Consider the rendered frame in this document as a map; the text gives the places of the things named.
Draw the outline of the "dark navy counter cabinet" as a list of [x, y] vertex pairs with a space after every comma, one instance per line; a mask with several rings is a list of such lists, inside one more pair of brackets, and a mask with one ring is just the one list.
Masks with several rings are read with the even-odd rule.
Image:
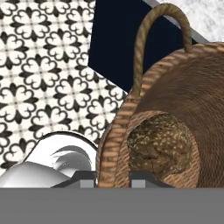
[[[133, 56], [137, 30], [158, 0], [95, 0], [88, 66], [128, 92], [133, 83]], [[183, 47], [178, 23], [159, 17], [150, 28], [143, 68]]]

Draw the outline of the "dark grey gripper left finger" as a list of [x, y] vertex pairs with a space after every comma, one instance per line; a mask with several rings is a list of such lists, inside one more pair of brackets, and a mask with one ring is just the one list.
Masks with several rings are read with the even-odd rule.
[[95, 188], [96, 177], [94, 171], [76, 171], [74, 175], [53, 188]]

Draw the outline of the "white rounded glossy object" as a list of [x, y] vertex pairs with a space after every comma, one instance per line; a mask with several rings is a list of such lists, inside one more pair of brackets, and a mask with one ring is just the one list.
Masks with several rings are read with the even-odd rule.
[[53, 188], [77, 171], [96, 171], [97, 145], [80, 133], [45, 134], [0, 177], [0, 188]]

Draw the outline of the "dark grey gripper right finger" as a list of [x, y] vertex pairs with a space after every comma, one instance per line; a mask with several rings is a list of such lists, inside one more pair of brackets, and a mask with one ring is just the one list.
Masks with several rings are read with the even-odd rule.
[[160, 180], [157, 180], [148, 171], [130, 171], [129, 172], [129, 187], [130, 188], [172, 188]]

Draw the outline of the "brown wicker basket with handle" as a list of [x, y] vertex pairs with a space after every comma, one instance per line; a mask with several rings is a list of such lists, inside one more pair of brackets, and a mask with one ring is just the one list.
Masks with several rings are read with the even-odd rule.
[[[161, 16], [178, 22], [183, 47], [144, 69], [148, 32]], [[152, 8], [138, 28], [133, 86], [98, 146], [99, 187], [129, 186], [127, 138], [143, 120], [157, 114], [176, 116], [192, 135], [190, 167], [157, 180], [175, 188], [224, 188], [224, 43], [193, 44], [186, 15], [172, 3]]]

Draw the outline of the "brown speckled bread loaf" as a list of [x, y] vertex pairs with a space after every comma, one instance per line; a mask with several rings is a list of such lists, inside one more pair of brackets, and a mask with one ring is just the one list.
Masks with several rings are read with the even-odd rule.
[[129, 133], [127, 146], [129, 168], [150, 172], [156, 179], [184, 172], [193, 156], [191, 131], [172, 114], [143, 120]]

